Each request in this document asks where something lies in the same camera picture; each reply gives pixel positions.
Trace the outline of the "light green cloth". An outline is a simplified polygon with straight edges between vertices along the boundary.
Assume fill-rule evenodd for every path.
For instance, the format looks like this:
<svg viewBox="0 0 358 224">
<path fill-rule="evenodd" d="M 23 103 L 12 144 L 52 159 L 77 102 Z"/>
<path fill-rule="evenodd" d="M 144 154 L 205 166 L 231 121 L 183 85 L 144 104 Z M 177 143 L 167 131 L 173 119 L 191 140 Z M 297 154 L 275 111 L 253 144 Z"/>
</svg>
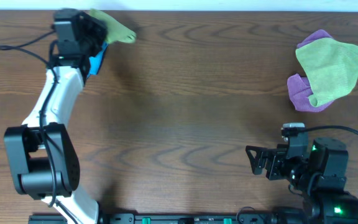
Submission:
<svg viewBox="0 0 358 224">
<path fill-rule="evenodd" d="M 107 44 L 112 44 L 114 42 L 133 44 L 136 41 L 136 33 L 122 25 L 109 14 L 97 9 L 90 9 L 89 15 L 105 23 L 108 31 L 105 39 Z"/>
</svg>

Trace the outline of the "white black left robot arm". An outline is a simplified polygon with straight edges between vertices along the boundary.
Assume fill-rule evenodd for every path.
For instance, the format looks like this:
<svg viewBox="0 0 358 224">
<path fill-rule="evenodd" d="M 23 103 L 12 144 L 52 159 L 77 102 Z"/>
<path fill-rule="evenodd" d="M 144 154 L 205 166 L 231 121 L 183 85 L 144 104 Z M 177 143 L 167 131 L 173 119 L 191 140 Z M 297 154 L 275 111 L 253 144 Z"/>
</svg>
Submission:
<svg viewBox="0 0 358 224">
<path fill-rule="evenodd" d="M 80 163 L 67 132 L 77 96 L 90 74 L 90 58 L 103 53 L 105 23 L 77 9 L 53 15 L 57 35 L 49 47 L 44 88 L 4 145 L 17 193 L 41 200 L 66 223 L 99 223 L 99 204 L 80 186 Z"/>
</svg>

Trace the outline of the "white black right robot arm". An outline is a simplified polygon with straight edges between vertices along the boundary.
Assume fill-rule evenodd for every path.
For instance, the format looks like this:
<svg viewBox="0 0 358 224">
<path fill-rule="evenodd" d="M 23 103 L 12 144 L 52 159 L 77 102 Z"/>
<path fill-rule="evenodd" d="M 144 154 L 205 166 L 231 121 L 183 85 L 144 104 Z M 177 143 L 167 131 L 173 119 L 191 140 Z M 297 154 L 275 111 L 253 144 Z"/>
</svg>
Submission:
<svg viewBox="0 0 358 224">
<path fill-rule="evenodd" d="M 276 208 L 264 223 L 358 223 L 358 198 L 345 191 L 349 158 L 346 145 L 316 138 L 309 147 L 302 138 L 275 149 L 247 146 L 252 172 L 266 170 L 268 180 L 286 179 L 303 199 L 301 209 Z"/>
</svg>

